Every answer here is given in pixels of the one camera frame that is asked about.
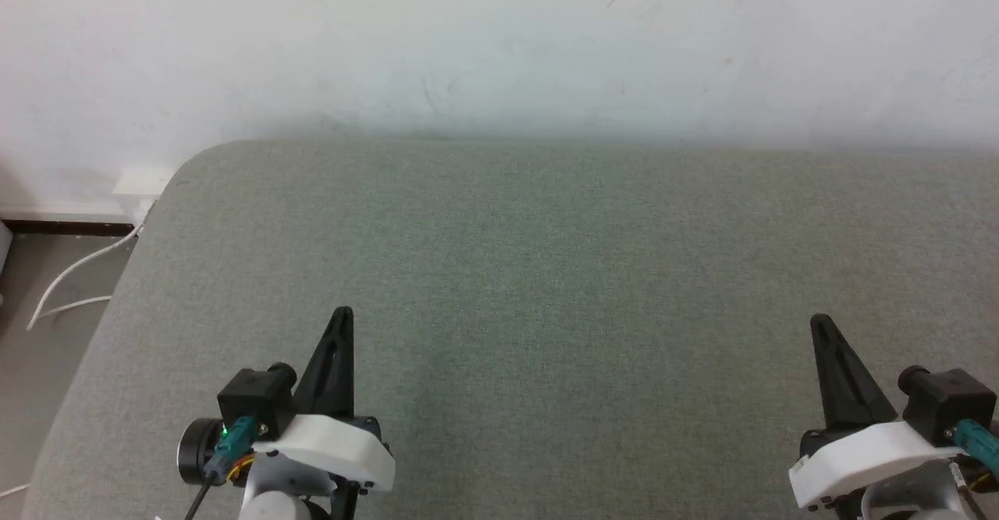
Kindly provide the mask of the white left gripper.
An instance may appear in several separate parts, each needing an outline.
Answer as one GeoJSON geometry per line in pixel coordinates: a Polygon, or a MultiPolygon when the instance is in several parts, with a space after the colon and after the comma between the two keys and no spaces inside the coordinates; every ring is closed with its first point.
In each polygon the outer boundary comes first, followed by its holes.
{"type": "Polygon", "coordinates": [[[336,308],[293,395],[297,415],[277,440],[254,443],[251,497],[277,491],[329,497],[340,484],[388,493],[396,461],[354,419],[354,313],[336,308]]]}

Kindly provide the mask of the dark wooden baseboard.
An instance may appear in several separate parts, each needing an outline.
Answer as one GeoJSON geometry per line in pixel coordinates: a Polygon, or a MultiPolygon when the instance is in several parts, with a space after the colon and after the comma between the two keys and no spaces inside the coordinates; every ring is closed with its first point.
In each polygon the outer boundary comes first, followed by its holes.
{"type": "Polygon", "coordinates": [[[77,221],[0,220],[13,234],[43,234],[83,237],[125,237],[134,230],[131,223],[77,221]]]}

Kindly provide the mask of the white wall socket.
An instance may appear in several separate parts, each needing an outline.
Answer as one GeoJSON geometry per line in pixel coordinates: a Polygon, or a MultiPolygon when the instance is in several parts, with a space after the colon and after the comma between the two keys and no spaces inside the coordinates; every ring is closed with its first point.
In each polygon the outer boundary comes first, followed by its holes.
{"type": "Polygon", "coordinates": [[[112,194],[122,198],[157,198],[163,194],[174,174],[174,170],[163,168],[126,170],[116,182],[112,194]]]}

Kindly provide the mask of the grey fabric sofa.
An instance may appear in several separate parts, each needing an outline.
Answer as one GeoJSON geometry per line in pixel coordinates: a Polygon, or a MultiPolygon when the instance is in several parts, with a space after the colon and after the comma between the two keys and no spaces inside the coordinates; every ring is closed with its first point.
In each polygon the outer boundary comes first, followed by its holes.
{"type": "Polygon", "coordinates": [[[157,200],[23,520],[183,520],[175,466],[243,368],[354,310],[397,463],[357,520],[806,520],[827,313],[999,391],[999,154],[240,142],[157,200]]]}

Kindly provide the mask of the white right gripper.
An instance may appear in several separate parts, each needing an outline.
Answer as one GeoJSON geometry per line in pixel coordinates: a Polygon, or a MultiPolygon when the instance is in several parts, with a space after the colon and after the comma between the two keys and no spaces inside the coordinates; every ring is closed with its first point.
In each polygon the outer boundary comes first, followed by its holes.
{"type": "Polygon", "coordinates": [[[935,447],[908,423],[895,422],[894,406],[828,314],[814,314],[809,325],[825,427],[862,430],[790,467],[790,486],[800,509],[849,495],[928,461],[964,455],[960,447],[935,447]]]}

